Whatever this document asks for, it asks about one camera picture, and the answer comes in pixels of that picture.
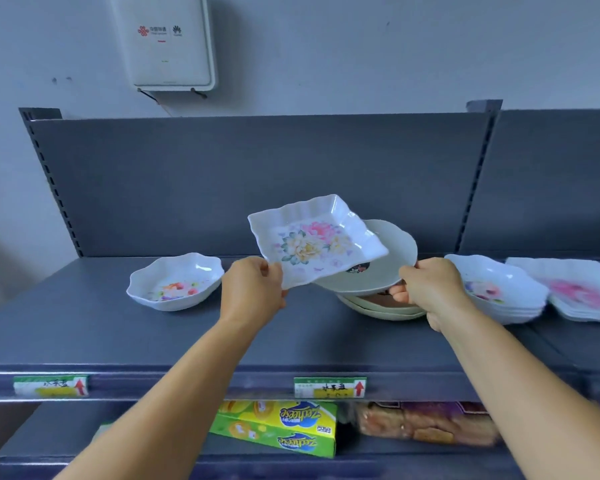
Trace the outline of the clear bag of brown snacks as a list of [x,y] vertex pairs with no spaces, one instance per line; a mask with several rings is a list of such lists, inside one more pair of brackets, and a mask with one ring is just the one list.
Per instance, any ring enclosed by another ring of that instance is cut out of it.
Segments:
[[430,444],[492,447],[502,436],[476,402],[366,402],[348,407],[348,422],[377,438]]

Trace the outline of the grey metal shelf unit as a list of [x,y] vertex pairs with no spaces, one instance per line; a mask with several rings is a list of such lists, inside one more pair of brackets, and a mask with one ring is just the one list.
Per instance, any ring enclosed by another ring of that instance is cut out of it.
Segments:
[[600,109],[499,112],[459,252],[549,259],[600,290]]
[[[540,231],[566,229],[558,204],[531,217],[486,224],[466,211],[478,186],[487,135],[499,118],[521,121],[523,141],[541,141],[545,123],[584,111],[513,110],[428,114],[62,119],[59,110],[21,109],[77,261],[0,308],[0,400],[16,404],[12,377],[85,372],[94,400],[41,404],[0,450],[0,480],[50,480],[143,395],[216,318],[217,292],[201,311],[151,311],[123,297],[132,265],[197,251],[223,264],[256,254],[247,215],[323,194],[338,194],[363,218],[414,234],[421,253],[457,244],[504,256],[525,251],[585,254],[567,234],[541,245]],[[290,391],[297,372],[371,372],[398,389],[473,393],[442,339],[416,325],[372,326],[316,285],[292,293],[239,368],[236,392]],[[492,450],[362,439],[337,433],[333,460],[211,435],[194,480],[445,479],[522,480],[503,446]]]

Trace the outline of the white wall-mounted network box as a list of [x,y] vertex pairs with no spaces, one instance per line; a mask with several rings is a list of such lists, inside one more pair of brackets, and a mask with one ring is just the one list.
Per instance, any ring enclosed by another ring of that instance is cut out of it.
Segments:
[[217,86],[208,0],[109,0],[128,81],[140,91]]

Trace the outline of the white wavy floral bowl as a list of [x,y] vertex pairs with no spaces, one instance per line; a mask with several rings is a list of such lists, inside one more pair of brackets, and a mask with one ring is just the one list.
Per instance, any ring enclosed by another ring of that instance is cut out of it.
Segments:
[[161,312],[197,306],[220,286],[222,261],[196,252],[161,257],[133,272],[126,293],[136,303]]

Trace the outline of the person's right forearm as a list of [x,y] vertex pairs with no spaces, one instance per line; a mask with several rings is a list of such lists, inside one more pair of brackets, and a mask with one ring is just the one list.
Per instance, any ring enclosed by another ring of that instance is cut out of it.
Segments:
[[600,407],[472,303],[435,315],[525,478],[600,480]]

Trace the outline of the person's left forearm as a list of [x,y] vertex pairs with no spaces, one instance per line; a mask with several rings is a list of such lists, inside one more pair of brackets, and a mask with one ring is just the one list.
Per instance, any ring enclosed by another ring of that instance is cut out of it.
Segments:
[[232,375],[272,315],[222,313],[54,480],[188,480]]

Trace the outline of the stack of square floral plates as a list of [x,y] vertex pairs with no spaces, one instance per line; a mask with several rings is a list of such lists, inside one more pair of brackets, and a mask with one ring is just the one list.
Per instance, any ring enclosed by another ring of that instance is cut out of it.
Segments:
[[550,291],[558,314],[578,322],[600,322],[600,262],[583,259],[509,257],[506,264],[524,270]]

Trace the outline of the person's right hand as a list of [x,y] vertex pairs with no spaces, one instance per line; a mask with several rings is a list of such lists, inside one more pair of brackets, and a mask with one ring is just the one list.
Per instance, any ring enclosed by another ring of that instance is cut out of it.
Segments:
[[446,258],[428,258],[429,279],[426,283],[404,283],[401,279],[389,288],[394,300],[416,305],[426,311],[434,331],[443,332],[452,323],[471,320],[480,313],[464,291],[460,274]]

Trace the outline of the person's left hand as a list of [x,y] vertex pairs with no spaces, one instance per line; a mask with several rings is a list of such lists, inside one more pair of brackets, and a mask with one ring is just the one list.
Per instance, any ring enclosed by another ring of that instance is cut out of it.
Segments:
[[220,322],[257,332],[286,306],[287,291],[273,289],[261,277],[258,271],[260,258],[237,260],[224,274]]

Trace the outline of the green and white price label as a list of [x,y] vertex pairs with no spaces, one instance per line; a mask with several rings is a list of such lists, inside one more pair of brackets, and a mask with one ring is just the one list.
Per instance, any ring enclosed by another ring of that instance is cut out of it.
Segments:
[[296,377],[294,396],[297,399],[362,399],[367,389],[366,377]]
[[82,399],[89,396],[88,376],[55,374],[51,376],[16,376],[15,395],[26,398]]

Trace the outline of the round pale green plate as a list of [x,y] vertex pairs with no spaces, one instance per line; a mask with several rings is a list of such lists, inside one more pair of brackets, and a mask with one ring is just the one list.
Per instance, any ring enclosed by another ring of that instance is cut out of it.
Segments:
[[388,249],[387,256],[361,262],[346,271],[315,281],[315,284],[344,296],[382,293],[400,282],[401,266],[414,266],[418,258],[415,239],[406,231],[382,219],[366,219],[365,224]]

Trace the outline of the square white floral plate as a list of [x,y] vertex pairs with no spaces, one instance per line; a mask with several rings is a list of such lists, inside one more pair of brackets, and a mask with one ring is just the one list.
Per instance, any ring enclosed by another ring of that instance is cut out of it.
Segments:
[[279,262],[289,290],[389,254],[379,237],[336,194],[248,215],[261,255]]

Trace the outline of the yellow green cling film box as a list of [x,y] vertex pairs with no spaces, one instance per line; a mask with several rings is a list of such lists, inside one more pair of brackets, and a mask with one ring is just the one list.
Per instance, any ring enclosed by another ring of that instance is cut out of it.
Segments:
[[209,432],[332,459],[338,408],[323,401],[224,401]]

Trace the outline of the stack of white floral bowls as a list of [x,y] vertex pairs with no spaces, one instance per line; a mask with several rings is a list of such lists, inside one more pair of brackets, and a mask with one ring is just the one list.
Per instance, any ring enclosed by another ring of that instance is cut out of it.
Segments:
[[483,255],[448,254],[472,302],[497,322],[524,324],[540,317],[550,290],[524,270]]

